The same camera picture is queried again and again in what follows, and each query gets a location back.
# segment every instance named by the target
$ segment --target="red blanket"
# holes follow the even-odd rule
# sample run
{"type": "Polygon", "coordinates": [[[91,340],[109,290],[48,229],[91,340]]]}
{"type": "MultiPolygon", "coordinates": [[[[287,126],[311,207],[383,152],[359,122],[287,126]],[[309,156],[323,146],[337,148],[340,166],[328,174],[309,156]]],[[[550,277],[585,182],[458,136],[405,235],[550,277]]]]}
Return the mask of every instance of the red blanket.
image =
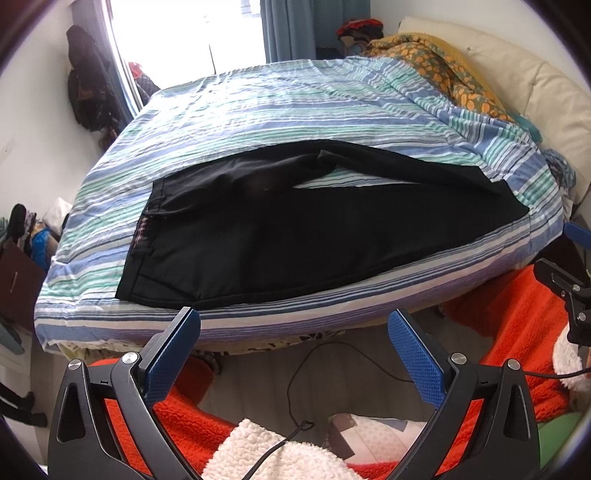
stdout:
{"type": "MultiPolygon", "coordinates": [[[[553,373],[552,350],[566,324],[564,303],[538,283],[532,267],[514,271],[476,288],[444,305],[447,316],[494,337],[493,347],[483,364],[501,365],[508,358],[520,361],[524,370],[553,373]]],[[[154,406],[157,417],[182,454],[202,472],[217,447],[230,435],[234,425],[195,407],[209,388],[213,374],[207,365],[190,358],[167,399],[154,406]]],[[[527,377],[538,422],[563,414],[568,407],[567,391],[556,380],[527,377]]],[[[117,437],[131,466],[149,473],[135,447],[119,407],[107,400],[107,409],[117,437]]],[[[456,441],[440,472],[457,464],[474,428],[480,402],[473,402],[456,441]]],[[[362,477],[384,480],[395,463],[351,466],[362,477]]]]}

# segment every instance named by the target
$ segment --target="drawer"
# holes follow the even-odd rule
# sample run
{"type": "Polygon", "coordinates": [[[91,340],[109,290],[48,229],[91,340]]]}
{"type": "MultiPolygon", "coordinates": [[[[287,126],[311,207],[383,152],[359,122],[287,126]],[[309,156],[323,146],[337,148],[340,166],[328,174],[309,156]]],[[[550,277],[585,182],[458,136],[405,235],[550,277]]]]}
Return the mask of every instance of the drawer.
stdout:
{"type": "Polygon", "coordinates": [[[0,316],[33,331],[35,302],[44,279],[43,269],[7,242],[0,256],[0,316]]]}

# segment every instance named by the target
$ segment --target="white wall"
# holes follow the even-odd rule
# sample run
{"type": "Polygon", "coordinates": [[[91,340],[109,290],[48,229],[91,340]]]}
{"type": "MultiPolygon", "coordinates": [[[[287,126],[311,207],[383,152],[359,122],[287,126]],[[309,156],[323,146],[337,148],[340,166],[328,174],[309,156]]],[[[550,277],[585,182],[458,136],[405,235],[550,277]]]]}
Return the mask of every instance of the white wall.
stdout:
{"type": "Polygon", "coordinates": [[[15,203],[42,215],[58,197],[72,202],[102,153],[67,96],[71,25],[57,0],[0,74],[0,216],[15,203]]]}
{"type": "Polygon", "coordinates": [[[522,0],[371,0],[371,15],[384,23],[385,35],[395,34],[398,24],[407,16],[477,28],[546,59],[589,91],[558,37],[522,0]]]}

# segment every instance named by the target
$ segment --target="striped bed sheet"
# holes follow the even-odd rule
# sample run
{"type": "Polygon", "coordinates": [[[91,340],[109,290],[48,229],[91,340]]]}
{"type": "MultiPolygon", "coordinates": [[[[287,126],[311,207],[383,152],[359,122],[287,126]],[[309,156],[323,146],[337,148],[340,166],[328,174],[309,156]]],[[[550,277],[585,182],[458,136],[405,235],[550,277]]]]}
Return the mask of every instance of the striped bed sheet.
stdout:
{"type": "MultiPolygon", "coordinates": [[[[562,230],[558,186],[529,133],[454,106],[399,60],[296,60],[235,70],[158,92],[87,175],[37,300],[35,331],[44,349],[69,356],[138,349],[174,317],[115,298],[155,179],[240,151],[316,138],[478,166],[491,180],[505,179],[530,213],[469,245],[356,284],[202,311],[200,341],[305,335],[433,304],[507,271],[562,230]]],[[[335,170],[300,187],[385,181],[335,170]]]]}

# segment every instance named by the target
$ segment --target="drawer handle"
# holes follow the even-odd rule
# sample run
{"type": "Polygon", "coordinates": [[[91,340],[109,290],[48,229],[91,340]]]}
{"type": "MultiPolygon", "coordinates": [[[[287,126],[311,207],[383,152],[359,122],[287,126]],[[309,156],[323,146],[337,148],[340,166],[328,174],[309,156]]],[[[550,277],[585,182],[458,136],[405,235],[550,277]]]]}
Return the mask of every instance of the drawer handle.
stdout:
{"type": "Polygon", "coordinates": [[[10,293],[14,290],[14,285],[17,284],[18,272],[14,272],[14,278],[12,279],[12,285],[10,285],[10,293]]]}

